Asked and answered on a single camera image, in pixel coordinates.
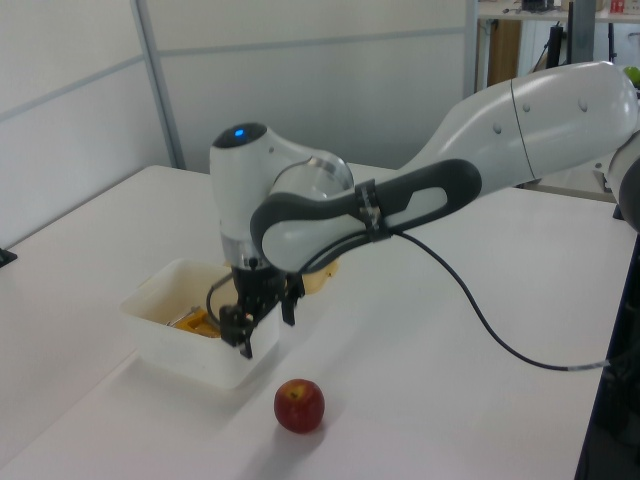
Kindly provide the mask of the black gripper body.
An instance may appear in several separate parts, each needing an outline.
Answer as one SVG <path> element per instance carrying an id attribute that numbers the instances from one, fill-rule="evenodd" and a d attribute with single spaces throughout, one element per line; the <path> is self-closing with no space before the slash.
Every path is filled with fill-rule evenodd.
<path id="1" fill-rule="evenodd" d="M 257 270 L 232 269 L 237 303 L 254 321 L 267 316 L 280 301 L 285 274 L 273 267 Z"/>

